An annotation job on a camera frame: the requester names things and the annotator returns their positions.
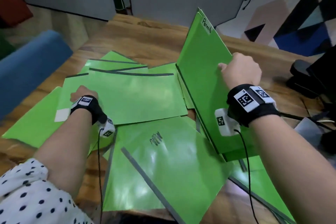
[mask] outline forearm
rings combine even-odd
[[[256,147],[279,195],[297,223],[332,223],[336,209],[336,171],[279,116],[250,123]]]
[[[48,168],[48,180],[72,197],[77,195],[85,173],[91,127],[91,113],[77,109],[34,155]]]

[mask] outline geometric patterned wall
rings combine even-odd
[[[247,3],[216,30],[303,56],[336,45],[336,0],[251,0],[243,9]]]

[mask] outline person's left hand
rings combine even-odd
[[[93,90],[89,90],[85,86],[81,85],[79,88],[76,90],[76,92],[71,93],[70,95],[70,101],[75,102],[77,99],[84,95],[91,95],[94,96],[96,99],[98,99],[98,93]]]

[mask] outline stack of green folders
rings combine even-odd
[[[222,137],[214,115],[227,107],[228,93],[217,64],[231,58],[198,10],[177,63],[148,68],[113,51],[89,59],[80,73],[67,77],[63,87],[36,104],[3,138],[40,147],[68,118],[70,94],[84,85],[98,92],[103,111],[117,128],[99,144],[108,149],[104,157],[109,161],[103,210],[166,208],[178,223],[199,223],[230,175],[242,188],[248,186],[246,173],[236,163],[246,157],[241,139]],[[191,108],[197,123],[186,116]],[[256,155],[249,130],[241,131],[250,156]],[[97,149],[97,139],[94,125],[89,154]],[[253,185],[255,196],[263,199],[266,194],[264,204],[293,222],[263,166],[253,172],[258,175],[252,183],[265,182],[271,191],[261,193]]]

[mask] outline person's right hand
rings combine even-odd
[[[91,95],[91,96],[94,96],[96,99],[98,99],[98,93],[96,91],[89,90],[85,86],[81,85],[76,90],[76,92],[71,93],[70,101],[75,102],[77,99],[79,99],[80,97],[85,96],[85,95]]]
[[[241,84],[258,86],[261,79],[261,69],[252,57],[238,52],[233,53],[232,57],[229,65],[224,63],[218,64],[223,80],[229,89],[231,90]]]

